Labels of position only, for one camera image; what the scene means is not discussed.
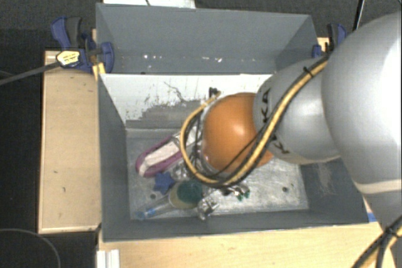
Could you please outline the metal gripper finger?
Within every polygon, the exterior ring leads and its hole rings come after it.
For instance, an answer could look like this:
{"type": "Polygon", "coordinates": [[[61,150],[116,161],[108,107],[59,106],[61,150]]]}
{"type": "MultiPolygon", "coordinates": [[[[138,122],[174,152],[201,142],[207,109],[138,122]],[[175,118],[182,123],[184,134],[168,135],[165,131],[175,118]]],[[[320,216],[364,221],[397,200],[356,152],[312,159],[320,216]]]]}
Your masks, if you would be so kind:
{"type": "Polygon", "coordinates": [[[197,204],[197,212],[198,213],[211,213],[212,205],[211,199],[209,197],[202,198],[197,204]]]}
{"type": "Polygon", "coordinates": [[[211,202],[211,205],[212,205],[211,213],[201,213],[201,220],[206,220],[219,207],[219,203],[214,202],[214,201],[211,202]]]}

